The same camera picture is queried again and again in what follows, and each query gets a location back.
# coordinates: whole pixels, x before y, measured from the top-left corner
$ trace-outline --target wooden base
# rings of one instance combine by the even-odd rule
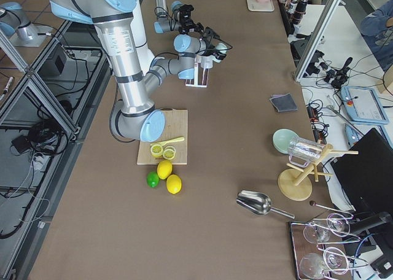
[[[303,201],[310,197],[313,191],[313,185],[308,177],[305,177],[302,182],[295,186],[294,180],[299,175],[296,169],[287,169],[278,176],[278,187],[282,194],[289,199],[295,201]]]

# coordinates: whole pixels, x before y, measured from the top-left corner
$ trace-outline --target glass mug handle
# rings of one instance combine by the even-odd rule
[[[309,163],[310,163],[310,161],[305,161],[305,163],[301,165],[301,164],[299,164],[299,163],[297,163],[297,162],[294,162],[294,161],[292,160],[292,154],[289,155],[289,162],[290,162],[291,164],[293,164],[293,165],[300,166],[301,168],[305,168],[305,167],[308,166]]]

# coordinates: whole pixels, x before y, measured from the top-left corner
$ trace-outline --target green bowl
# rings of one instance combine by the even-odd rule
[[[298,137],[297,133],[288,130],[287,128],[281,128],[280,130],[276,131],[273,135],[274,148],[276,148],[277,151],[280,153],[288,154],[289,141],[293,137]]]

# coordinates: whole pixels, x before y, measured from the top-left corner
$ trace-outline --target lime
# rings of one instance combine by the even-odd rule
[[[157,166],[157,174],[160,179],[165,180],[172,173],[172,163],[169,160],[160,161]]]
[[[147,174],[146,181],[147,181],[147,185],[149,185],[152,188],[155,188],[160,183],[160,178],[158,177],[158,174],[155,171],[151,171],[149,174]]]
[[[176,194],[182,188],[182,180],[175,174],[172,174],[166,180],[166,189],[169,193]]]
[[[162,156],[163,151],[164,150],[160,144],[154,144],[154,145],[151,145],[151,147],[150,147],[150,153],[155,158]]]
[[[164,152],[162,153],[162,157],[167,160],[174,159],[176,155],[176,149],[173,146],[166,146]]]

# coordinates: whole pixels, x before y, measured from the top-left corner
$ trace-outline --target blue framed tablet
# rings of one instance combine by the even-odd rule
[[[389,119],[373,88],[342,87],[341,98],[351,120],[387,124]]]
[[[372,128],[375,128],[378,133],[389,143],[389,145],[393,148],[393,143],[385,130],[384,125],[380,125],[378,123],[365,123],[365,122],[351,122],[359,131],[363,134],[368,133]],[[358,140],[362,139],[362,135],[360,135],[356,130],[351,128],[349,125],[345,125],[345,133],[348,138],[349,146],[352,147]]]

